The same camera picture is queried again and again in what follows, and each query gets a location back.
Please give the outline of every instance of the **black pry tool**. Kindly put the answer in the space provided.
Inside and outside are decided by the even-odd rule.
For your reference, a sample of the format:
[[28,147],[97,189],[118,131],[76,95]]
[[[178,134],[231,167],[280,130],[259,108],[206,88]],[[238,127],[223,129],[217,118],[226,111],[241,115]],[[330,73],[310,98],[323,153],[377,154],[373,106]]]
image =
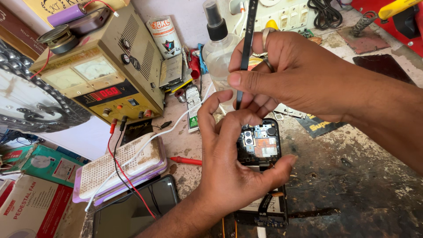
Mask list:
[[[244,49],[242,50],[241,68],[239,70],[248,70],[250,61],[250,51],[253,44],[253,33],[255,16],[257,14],[258,0],[250,0],[247,15],[247,27],[245,28]],[[242,101],[242,91],[236,92],[236,110],[239,110]]]

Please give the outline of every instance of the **purple lithium battery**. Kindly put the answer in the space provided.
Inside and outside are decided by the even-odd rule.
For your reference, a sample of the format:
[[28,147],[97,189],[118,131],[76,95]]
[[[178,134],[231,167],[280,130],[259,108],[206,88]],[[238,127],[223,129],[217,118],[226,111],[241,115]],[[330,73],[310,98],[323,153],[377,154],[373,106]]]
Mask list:
[[53,27],[57,27],[64,23],[70,22],[78,17],[82,17],[86,14],[87,10],[85,10],[82,4],[78,3],[47,17],[47,20]]

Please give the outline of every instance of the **silver ring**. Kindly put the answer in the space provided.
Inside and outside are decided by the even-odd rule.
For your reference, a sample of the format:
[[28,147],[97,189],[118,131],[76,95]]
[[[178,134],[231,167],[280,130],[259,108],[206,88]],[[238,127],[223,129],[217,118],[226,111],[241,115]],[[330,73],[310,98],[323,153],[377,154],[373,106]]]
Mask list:
[[268,27],[268,28],[265,28],[263,30],[263,53],[267,52],[267,48],[266,48],[266,39],[267,39],[267,36],[270,33],[275,32],[275,31],[276,31],[276,29],[274,29],[272,27]]
[[270,71],[271,71],[272,73],[274,73],[274,72],[275,72],[275,69],[274,69],[274,68],[273,68],[273,66],[269,63],[269,58],[265,58],[265,59],[263,60],[263,62],[267,64],[267,66],[269,67],[269,69],[270,69]]

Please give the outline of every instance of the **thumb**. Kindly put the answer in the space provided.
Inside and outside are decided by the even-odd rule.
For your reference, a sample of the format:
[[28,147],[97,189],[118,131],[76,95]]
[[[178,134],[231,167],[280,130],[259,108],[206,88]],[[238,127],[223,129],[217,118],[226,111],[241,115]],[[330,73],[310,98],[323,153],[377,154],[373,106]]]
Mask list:
[[235,71],[228,76],[229,85],[242,92],[264,94],[279,98],[281,88],[280,73],[266,74],[255,71]]
[[275,166],[263,172],[263,189],[266,192],[272,191],[288,182],[292,167],[294,166],[298,156],[285,155],[280,158]]

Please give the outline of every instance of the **spray bottle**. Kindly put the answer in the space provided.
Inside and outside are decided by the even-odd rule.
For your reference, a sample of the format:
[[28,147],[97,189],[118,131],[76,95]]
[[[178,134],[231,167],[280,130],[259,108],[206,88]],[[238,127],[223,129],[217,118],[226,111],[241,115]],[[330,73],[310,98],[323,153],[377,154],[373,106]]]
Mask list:
[[232,102],[236,98],[236,90],[229,86],[227,77],[228,66],[232,52],[241,38],[233,33],[228,33],[225,19],[221,17],[217,0],[207,0],[203,4],[204,13],[207,17],[207,30],[210,41],[204,45],[203,60],[205,61],[216,91],[232,89],[232,99],[221,103],[223,113],[234,111]]

